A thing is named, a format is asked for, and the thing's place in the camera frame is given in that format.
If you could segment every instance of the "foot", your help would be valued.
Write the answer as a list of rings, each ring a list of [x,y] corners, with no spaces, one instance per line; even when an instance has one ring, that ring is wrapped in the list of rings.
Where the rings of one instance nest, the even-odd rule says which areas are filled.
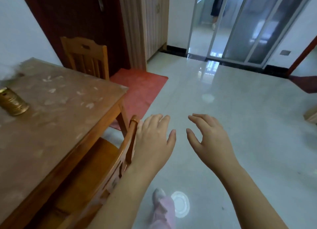
[[[155,191],[153,192],[153,195],[152,195],[153,205],[155,207],[157,207],[157,205],[159,204],[160,199],[162,199],[165,196],[166,196],[166,194],[163,191],[163,189],[156,188]]]

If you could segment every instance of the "hand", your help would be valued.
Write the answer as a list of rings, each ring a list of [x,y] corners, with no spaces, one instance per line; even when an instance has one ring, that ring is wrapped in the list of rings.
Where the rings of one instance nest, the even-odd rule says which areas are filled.
[[[239,165],[227,132],[219,121],[209,115],[193,114],[188,119],[196,124],[203,134],[201,143],[191,129],[186,129],[190,145],[198,157],[216,175]]]
[[[132,164],[153,177],[168,161],[176,143],[176,130],[166,140],[169,121],[169,115],[151,115],[137,127]]]

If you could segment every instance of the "dark red door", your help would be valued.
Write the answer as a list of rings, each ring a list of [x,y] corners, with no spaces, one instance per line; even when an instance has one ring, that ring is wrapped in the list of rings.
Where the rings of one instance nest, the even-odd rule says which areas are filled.
[[[130,68],[119,0],[25,0],[64,66],[59,37],[84,37],[108,48],[110,76]]]

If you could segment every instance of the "table top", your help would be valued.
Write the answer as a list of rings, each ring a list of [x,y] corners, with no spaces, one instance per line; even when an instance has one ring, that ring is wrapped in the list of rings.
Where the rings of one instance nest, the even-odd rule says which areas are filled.
[[[15,117],[0,108],[0,223],[127,91],[36,59],[22,66],[32,75],[10,88],[30,108]]]

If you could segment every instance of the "white cabinet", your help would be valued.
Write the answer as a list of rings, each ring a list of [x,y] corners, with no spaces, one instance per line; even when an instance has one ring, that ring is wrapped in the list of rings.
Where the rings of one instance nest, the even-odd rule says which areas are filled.
[[[148,60],[167,43],[170,0],[142,0],[145,56]]]

